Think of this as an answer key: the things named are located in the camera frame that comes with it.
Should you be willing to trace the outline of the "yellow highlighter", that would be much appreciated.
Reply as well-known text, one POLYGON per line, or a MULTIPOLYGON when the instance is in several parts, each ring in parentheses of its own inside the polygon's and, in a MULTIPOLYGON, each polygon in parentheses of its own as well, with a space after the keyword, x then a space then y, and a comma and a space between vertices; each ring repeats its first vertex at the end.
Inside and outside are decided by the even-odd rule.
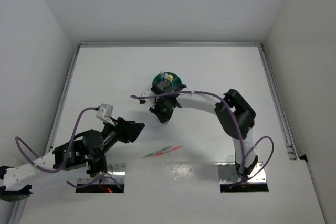
POLYGON ((172 75, 168 75, 168 81, 172 84, 174 77, 172 75))

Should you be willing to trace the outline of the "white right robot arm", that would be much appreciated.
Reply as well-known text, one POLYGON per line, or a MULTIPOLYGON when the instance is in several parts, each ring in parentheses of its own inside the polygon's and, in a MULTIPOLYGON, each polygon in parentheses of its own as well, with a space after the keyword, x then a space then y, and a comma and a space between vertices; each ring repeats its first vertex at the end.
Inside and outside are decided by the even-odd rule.
POLYGON ((256 113, 237 90, 228 90, 223 97, 204 91, 185 90, 186 85, 155 83, 150 112, 161 123, 168 122, 175 108, 192 108, 217 116, 224 132, 233 139, 235 167, 241 178, 248 178, 258 162, 253 150, 253 127, 256 113))

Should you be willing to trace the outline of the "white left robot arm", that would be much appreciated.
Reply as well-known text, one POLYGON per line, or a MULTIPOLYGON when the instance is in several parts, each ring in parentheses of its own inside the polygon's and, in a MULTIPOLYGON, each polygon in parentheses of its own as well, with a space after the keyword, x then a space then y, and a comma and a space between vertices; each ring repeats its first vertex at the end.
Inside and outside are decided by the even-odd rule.
POLYGON ((102 131, 78 133, 72 143, 65 143, 25 165, 1 166, 1 200, 24 200, 36 189, 68 183, 83 175, 90 176, 90 179, 86 184, 77 185, 76 189, 107 181, 113 181, 120 187, 108 170, 106 153, 117 142, 133 143, 144 127, 144 123, 118 117, 111 124, 105 123, 102 131))

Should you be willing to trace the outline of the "teal round divided organizer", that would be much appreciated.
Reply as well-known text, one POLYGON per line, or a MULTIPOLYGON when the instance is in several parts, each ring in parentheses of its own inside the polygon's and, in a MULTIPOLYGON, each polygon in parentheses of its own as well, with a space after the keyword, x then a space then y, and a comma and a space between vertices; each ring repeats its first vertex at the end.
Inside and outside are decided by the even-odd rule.
POLYGON ((172 73, 172 72, 166 72, 166 71, 164 71, 164 72, 167 73, 168 75, 172 75, 174 77, 173 83, 171 84, 169 81, 165 82, 164 79, 160 79, 159 74, 158 74, 154 77, 154 79, 152 81, 152 85, 155 85, 156 83, 158 83, 160 81, 163 81, 165 84, 168 84, 168 85, 171 85, 171 86, 174 86, 174 87, 182 84, 182 80, 178 75, 176 75, 175 73, 172 73))

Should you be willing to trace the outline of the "green pen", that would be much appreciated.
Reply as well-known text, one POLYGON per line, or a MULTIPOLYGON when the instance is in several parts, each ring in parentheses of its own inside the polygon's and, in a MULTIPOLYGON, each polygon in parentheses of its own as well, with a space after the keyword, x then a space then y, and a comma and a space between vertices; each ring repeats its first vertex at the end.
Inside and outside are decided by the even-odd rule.
POLYGON ((154 156, 155 154, 160 153, 160 152, 165 151, 165 150, 168 150, 168 149, 171 148, 171 147, 172 147, 172 146, 167 146, 167 147, 164 147, 164 148, 162 148, 162 149, 160 149, 160 150, 154 151, 153 153, 150 153, 150 154, 147 154, 147 155, 143 156, 142 159, 144 159, 144 158, 148 158, 148 157, 152 157, 152 156, 154 156))

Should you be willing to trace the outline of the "pink pen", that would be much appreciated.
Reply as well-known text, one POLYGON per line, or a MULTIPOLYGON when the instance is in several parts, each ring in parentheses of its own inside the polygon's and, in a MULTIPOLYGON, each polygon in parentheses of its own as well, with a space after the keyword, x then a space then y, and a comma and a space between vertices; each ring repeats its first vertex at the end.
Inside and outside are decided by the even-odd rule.
POLYGON ((169 148, 166 148, 165 150, 162 150, 160 152, 157 152, 153 155, 153 157, 155 156, 160 156, 160 155, 163 155, 163 154, 166 154, 168 152, 171 152, 171 151, 175 151, 175 150, 178 150, 182 148, 182 145, 178 145, 178 146, 172 146, 172 147, 169 147, 169 148))

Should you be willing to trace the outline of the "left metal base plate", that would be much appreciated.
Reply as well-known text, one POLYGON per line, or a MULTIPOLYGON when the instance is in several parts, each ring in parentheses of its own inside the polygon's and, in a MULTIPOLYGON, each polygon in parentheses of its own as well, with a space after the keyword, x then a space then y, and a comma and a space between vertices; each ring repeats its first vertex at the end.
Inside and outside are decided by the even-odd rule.
POLYGON ((113 177, 119 184, 124 184, 126 167, 126 163, 108 163, 106 175, 113 177))

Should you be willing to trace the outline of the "metal base plate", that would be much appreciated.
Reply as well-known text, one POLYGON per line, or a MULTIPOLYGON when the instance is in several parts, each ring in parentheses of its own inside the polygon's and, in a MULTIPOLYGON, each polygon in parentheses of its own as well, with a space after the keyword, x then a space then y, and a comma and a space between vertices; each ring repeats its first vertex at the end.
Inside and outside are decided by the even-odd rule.
POLYGON ((106 175, 113 177, 119 184, 124 184, 126 167, 126 163, 108 163, 106 175))
POLYGON ((264 164, 258 162, 247 178, 242 178, 235 167, 235 163, 217 163, 219 183, 229 185, 234 183, 264 184, 267 182, 264 164))

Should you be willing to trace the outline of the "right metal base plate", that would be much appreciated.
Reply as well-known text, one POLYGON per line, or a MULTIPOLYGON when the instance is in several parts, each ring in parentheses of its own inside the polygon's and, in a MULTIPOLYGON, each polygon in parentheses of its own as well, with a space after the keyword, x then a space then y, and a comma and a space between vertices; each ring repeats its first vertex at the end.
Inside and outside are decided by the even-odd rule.
POLYGON ((242 178, 235 167, 235 163, 217 163, 219 183, 229 185, 234 183, 264 184, 267 182, 264 164, 258 162, 247 178, 242 178))

